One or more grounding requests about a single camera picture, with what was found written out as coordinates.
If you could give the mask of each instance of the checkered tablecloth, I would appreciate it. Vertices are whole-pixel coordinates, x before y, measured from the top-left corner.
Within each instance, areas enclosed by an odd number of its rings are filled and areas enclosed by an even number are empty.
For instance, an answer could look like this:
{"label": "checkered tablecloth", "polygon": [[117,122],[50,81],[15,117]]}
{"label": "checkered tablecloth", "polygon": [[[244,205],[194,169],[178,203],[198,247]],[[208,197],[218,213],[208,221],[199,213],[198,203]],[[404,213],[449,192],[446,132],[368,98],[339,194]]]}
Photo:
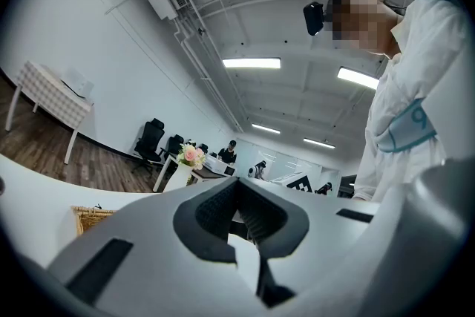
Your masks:
{"label": "checkered tablecloth", "polygon": [[91,110],[91,105],[79,98],[45,66],[27,61],[18,75],[18,85],[34,102],[76,129]]}

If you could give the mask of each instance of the chair seat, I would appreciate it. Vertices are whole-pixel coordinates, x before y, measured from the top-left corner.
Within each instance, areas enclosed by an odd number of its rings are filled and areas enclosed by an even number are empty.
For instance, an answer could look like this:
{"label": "chair seat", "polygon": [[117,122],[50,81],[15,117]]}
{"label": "chair seat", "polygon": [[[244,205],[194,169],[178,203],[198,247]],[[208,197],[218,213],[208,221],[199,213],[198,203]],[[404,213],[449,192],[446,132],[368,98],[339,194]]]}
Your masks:
{"label": "chair seat", "polygon": [[156,152],[145,152],[145,151],[138,151],[140,156],[148,161],[156,161],[160,162],[161,158]]}

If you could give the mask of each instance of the office chair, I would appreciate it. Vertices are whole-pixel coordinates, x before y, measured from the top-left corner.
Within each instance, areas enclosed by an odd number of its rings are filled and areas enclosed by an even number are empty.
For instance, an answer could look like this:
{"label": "office chair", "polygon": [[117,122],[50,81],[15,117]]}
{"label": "office chair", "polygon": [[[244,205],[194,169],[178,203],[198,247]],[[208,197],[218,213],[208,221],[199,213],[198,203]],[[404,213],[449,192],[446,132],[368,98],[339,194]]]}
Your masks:
{"label": "office chair", "polygon": [[206,144],[200,144],[198,148],[201,148],[201,151],[203,151],[204,154],[208,153],[208,146]]}
{"label": "office chair", "polygon": [[135,145],[135,151],[141,156],[141,161],[139,165],[132,169],[132,173],[135,172],[135,169],[143,166],[150,176],[152,175],[153,166],[151,163],[160,162],[160,155],[155,151],[158,147],[158,142],[162,138],[165,131],[163,127],[165,125],[157,119],[153,119],[151,122],[147,122],[143,129],[142,137],[139,138],[139,141]]}
{"label": "office chair", "polygon": [[180,136],[180,135],[175,135],[173,137],[169,137],[168,143],[166,145],[166,148],[160,149],[160,153],[158,154],[158,157],[164,153],[163,158],[166,160],[170,154],[177,155],[180,153],[181,145],[183,144],[185,140]]}

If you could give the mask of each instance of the person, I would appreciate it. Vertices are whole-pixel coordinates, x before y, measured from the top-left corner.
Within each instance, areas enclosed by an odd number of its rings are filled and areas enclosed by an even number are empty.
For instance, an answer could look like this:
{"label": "person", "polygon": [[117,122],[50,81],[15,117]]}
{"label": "person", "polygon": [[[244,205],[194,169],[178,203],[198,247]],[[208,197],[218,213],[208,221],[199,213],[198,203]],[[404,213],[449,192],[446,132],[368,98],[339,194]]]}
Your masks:
{"label": "person", "polygon": [[263,174],[264,174],[264,169],[265,168],[266,168],[266,161],[262,160],[260,163],[257,163],[252,168],[249,168],[249,171],[247,173],[247,177],[257,178],[259,180],[264,180]]}
{"label": "person", "polygon": [[231,140],[229,142],[228,148],[227,149],[222,148],[220,152],[217,154],[217,158],[226,164],[234,165],[234,163],[236,162],[236,157],[238,157],[236,153],[234,153],[235,146],[236,146],[236,141]]}
{"label": "person", "polygon": [[326,183],[319,190],[317,190],[315,193],[317,195],[327,195],[327,192],[331,192],[332,190],[333,190],[332,183]]}
{"label": "person", "polygon": [[357,200],[381,202],[391,186],[442,162],[443,147],[421,102],[455,59],[470,59],[470,19],[459,0],[414,0],[400,13],[387,0],[327,5],[334,39],[389,59],[365,128]]}

